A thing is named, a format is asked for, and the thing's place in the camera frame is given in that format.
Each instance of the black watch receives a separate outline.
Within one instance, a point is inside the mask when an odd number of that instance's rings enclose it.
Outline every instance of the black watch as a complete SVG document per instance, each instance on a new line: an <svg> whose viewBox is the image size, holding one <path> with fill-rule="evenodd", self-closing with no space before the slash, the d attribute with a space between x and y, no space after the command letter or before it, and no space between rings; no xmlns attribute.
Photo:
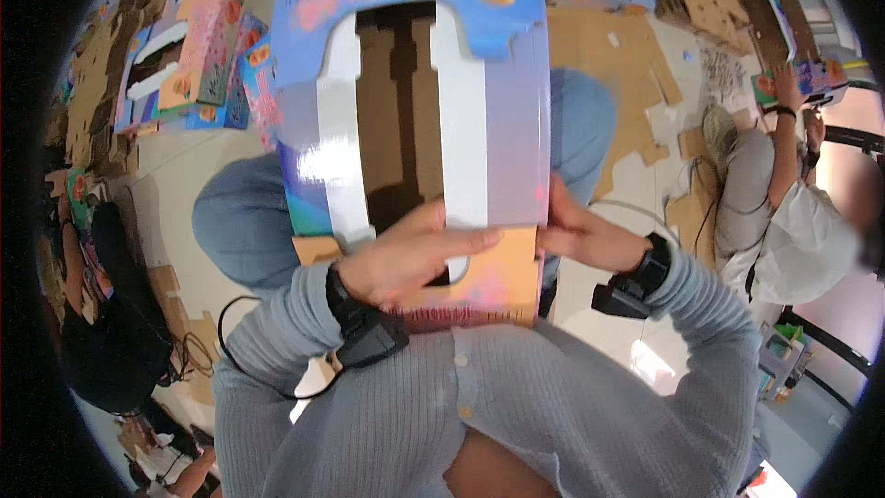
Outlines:
<svg viewBox="0 0 885 498"><path fill-rule="evenodd" d="M326 276L326 300L332 316L341 326L344 344L336 351L336 356L342 367L372 365L409 344L404 319L350 296L335 265L329 267Z"/></svg>
<svg viewBox="0 0 885 498"><path fill-rule="evenodd" d="M667 244L667 240L664 237L653 232L646 238L651 241L651 249L645 251L643 260L639 262L638 268L623 274L625 277L634 280L643 290L642 300L648 298L651 293L654 293L661 287L664 280L667 279L667 274L670 272L670 262L672 260L670 245Z"/></svg>
<svg viewBox="0 0 885 498"><path fill-rule="evenodd" d="M651 315L645 300L667 279L673 256L667 240L658 233L653 232L646 238L651 241L651 249L645 251L638 268L613 275L607 285L596 285L593 309L634 319Z"/></svg>

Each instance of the gray pants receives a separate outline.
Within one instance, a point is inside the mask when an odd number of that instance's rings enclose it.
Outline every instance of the gray pants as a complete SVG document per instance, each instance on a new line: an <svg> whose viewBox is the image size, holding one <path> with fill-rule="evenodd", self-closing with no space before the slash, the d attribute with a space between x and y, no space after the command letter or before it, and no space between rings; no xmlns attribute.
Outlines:
<svg viewBox="0 0 885 498"><path fill-rule="evenodd" d="M738 131L727 159L725 188L716 216L716 267L756 247L773 215L768 185L774 171L774 143L760 130Z"/></svg>

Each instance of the blue fruit box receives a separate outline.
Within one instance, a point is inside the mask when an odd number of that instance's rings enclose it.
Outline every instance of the blue fruit box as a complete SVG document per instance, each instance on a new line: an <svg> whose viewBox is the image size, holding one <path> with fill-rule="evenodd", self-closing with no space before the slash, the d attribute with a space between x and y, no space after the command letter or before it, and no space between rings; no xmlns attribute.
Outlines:
<svg viewBox="0 0 885 498"><path fill-rule="evenodd" d="M411 3L428 13L411 21L418 67L409 76L391 60L404 50L404 33L379 20L389 12L383 6ZM373 201L388 206L394 191L417 187L419 201L431 200L438 193L427 181L440 176L449 227L501 227L504 237L484 255L450 259L450 284L404 297L396 313L421 329L534 324L535 238L549 189L544 0L276 0L269 52L277 149L302 261L318 242L348 250L374 238L380 217L367 197L390 193ZM410 112L397 116L409 96ZM409 163L400 159L409 132L415 184L398 175ZM430 141L436 155L425 154ZM438 166L426 160L434 157Z"/></svg>

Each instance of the white shirt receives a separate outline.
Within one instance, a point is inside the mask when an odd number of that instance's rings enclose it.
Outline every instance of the white shirt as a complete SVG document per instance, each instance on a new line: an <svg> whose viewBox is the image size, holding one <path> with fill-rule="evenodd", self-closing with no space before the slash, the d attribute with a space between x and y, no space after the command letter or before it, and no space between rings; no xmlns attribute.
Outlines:
<svg viewBox="0 0 885 498"><path fill-rule="evenodd" d="M797 181L774 211L762 241L732 256L720 267L720 275L746 299L747 274L755 262L753 300L807 304L845 277L859 249L857 232L829 196Z"/></svg>

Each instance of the shoe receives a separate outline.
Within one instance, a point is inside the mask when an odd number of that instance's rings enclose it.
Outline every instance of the shoe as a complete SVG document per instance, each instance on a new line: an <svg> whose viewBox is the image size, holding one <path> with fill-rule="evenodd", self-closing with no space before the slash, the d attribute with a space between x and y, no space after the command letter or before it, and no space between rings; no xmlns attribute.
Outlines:
<svg viewBox="0 0 885 498"><path fill-rule="evenodd" d="M703 112L701 134L707 152L716 164L716 172L724 181L728 167L728 153L735 144L737 125L724 107L712 105Z"/></svg>

